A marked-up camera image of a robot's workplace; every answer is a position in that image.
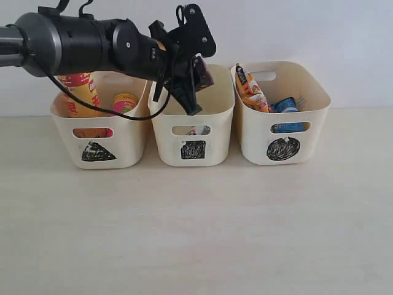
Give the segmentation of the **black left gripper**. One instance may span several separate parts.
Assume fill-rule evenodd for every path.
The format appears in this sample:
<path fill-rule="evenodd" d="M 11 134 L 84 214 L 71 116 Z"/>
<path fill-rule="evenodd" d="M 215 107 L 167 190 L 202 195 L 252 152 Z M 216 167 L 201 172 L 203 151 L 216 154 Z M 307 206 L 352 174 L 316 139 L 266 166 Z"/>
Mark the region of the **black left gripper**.
<path fill-rule="evenodd" d="M 149 26 L 150 36 L 153 41 L 150 49 L 150 60 L 158 66 L 156 74 L 155 91 L 161 92 L 167 89 L 180 104 L 188 116 L 194 116 L 202 111 L 197 103 L 195 89 L 188 84 L 193 74 L 193 58 L 188 61 L 179 62 L 179 46 L 170 41 L 169 31 L 164 24 L 156 20 Z"/>

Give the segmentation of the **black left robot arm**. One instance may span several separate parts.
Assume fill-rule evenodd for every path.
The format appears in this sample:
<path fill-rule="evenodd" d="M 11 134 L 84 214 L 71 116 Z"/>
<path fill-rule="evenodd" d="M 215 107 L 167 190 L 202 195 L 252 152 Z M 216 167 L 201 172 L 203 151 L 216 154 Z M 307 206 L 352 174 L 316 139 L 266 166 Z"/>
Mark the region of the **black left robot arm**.
<path fill-rule="evenodd" d="M 204 58 L 216 43 L 196 5 L 179 7 L 178 27 L 153 22 L 150 35 L 129 19 L 64 16 L 51 7 L 22 15 L 1 28 L 1 66 L 16 66 L 36 77 L 113 71 L 156 83 L 192 116 L 201 111 L 197 91 L 212 84 Z"/>

